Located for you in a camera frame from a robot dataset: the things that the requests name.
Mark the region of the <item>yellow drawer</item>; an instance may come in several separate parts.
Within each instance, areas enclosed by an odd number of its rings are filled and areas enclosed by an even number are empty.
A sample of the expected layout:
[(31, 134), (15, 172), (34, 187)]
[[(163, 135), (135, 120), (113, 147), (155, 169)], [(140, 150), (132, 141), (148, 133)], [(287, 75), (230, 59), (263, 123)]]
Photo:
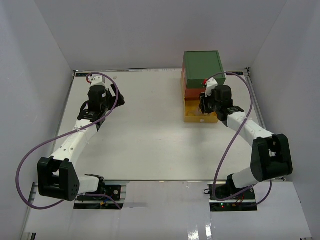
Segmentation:
[(200, 109), (199, 98), (185, 98), (184, 99), (184, 116), (185, 123), (218, 123), (218, 117), (215, 112), (210, 114), (202, 114)]

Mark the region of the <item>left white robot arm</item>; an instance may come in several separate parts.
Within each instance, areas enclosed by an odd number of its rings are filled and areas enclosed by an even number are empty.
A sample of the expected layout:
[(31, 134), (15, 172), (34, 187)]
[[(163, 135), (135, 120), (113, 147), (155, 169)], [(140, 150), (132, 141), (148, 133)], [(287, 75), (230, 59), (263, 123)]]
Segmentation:
[(89, 193), (99, 200), (105, 196), (103, 178), (89, 174), (78, 176), (76, 164), (86, 145), (99, 131), (105, 115), (111, 109), (125, 104), (123, 95), (115, 95), (104, 85), (94, 85), (88, 92), (88, 100), (80, 108), (75, 132), (50, 156), (37, 163), (38, 192), (41, 196), (72, 202), (78, 195)]

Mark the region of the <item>large tape roll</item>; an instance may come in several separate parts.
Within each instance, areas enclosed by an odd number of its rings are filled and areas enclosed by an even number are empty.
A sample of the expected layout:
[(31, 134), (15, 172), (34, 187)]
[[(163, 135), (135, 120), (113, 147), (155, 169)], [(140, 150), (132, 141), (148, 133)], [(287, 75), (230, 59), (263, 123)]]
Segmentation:
[(196, 109), (188, 111), (186, 115), (188, 117), (196, 117), (196, 116), (202, 116), (203, 114), (199, 108), (196, 108)]

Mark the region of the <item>green drawer cabinet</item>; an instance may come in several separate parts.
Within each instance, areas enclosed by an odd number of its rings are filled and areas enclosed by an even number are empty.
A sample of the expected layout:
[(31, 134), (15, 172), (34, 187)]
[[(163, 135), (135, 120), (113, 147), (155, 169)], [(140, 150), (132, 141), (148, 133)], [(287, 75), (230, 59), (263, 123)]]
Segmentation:
[(226, 76), (222, 72), (224, 68), (217, 50), (184, 52), (180, 78), (182, 98), (198, 98), (205, 91), (204, 81), (215, 74), (217, 83), (223, 85)]

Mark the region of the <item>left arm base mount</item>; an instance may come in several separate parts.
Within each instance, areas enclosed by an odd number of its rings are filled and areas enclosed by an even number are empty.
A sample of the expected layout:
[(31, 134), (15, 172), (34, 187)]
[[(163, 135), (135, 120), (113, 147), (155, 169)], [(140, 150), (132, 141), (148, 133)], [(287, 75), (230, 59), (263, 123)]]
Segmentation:
[(121, 185), (102, 185), (94, 193), (79, 195), (74, 202), (75, 210), (121, 210), (125, 198)]

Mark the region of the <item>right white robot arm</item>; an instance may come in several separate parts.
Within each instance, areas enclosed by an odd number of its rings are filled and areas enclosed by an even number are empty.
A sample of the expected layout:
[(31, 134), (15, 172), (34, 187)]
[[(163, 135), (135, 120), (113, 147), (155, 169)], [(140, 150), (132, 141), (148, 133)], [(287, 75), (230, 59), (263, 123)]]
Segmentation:
[(229, 86), (213, 84), (206, 87), (199, 98), (202, 113), (216, 113), (220, 122), (251, 147), (249, 167), (230, 174), (221, 186), (213, 183), (210, 186), (212, 200), (236, 200), (249, 187), (293, 173), (288, 138), (284, 134), (273, 134), (249, 119), (241, 107), (234, 105)]

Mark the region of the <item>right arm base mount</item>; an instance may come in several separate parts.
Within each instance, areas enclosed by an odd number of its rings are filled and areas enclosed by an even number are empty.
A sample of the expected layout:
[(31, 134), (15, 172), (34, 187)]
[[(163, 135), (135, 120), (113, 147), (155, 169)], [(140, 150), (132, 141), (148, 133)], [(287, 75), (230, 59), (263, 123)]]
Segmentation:
[(256, 195), (252, 188), (225, 201), (218, 199), (230, 197), (233, 193), (224, 184), (217, 184), (215, 189), (216, 198), (214, 198), (213, 189), (213, 184), (209, 184), (203, 191), (209, 197), (209, 208), (212, 213), (255, 212), (258, 210)]

